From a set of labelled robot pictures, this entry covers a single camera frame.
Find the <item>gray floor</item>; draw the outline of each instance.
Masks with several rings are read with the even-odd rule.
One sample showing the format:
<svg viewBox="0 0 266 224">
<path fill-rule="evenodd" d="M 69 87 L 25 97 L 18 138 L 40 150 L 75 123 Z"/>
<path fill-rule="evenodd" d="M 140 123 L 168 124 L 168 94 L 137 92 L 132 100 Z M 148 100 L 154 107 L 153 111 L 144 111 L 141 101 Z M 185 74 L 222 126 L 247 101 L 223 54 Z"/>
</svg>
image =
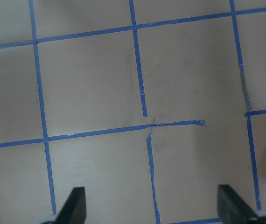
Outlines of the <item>gray floor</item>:
<svg viewBox="0 0 266 224">
<path fill-rule="evenodd" d="M 155 224 L 150 128 L 114 130 L 153 118 L 205 121 L 153 128 L 162 224 L 216 222 L 220 183 L 266 211 L 266 114 L 250 117 L 254 156 L 233 1 L 134 0 L 139 51 L 132 2 L 0 1 L 0 223 L 34 223 L 85 186 L 87 224 Z M 234 4 L 252 110 L 265 110 L 266 1 Z"/>
</svg>

